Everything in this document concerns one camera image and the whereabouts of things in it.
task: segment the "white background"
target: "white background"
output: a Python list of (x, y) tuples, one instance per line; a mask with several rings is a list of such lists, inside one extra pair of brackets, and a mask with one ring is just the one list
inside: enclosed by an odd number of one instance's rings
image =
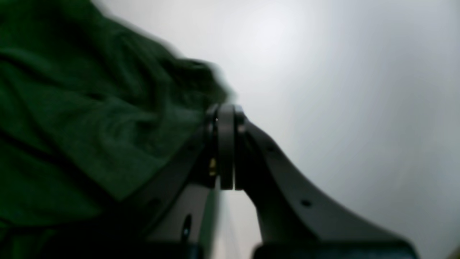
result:
[[(409, 238), (460, 244), (460, 3), (103, 0), (106, 12), (218, 65), (256, 125), (337, 201)], [(260, 242), (244, 193), (223, 196), (216, 258)]]

